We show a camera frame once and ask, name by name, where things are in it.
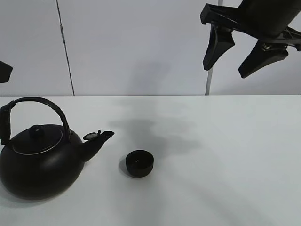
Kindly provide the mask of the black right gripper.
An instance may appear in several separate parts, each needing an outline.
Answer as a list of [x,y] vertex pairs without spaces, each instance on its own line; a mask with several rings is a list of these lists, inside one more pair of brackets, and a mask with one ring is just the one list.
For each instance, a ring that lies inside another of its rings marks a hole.
[[235,46],[233,30],[257,41],[238,71],[241,78],[288,56],[287,46],[301,50],[301,33],[289,27],[301,12],[299,0],[244,0],[237,8],[206,4],[201,11],[202,24],[211,24],[203,67],[209,71],[217,60]]

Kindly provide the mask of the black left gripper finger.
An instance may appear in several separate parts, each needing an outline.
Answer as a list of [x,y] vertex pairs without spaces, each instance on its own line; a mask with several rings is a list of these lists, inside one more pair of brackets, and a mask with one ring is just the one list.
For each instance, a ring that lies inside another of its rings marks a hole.
[[0,83],[7,83],[11,76],[13,67],[0,61]]

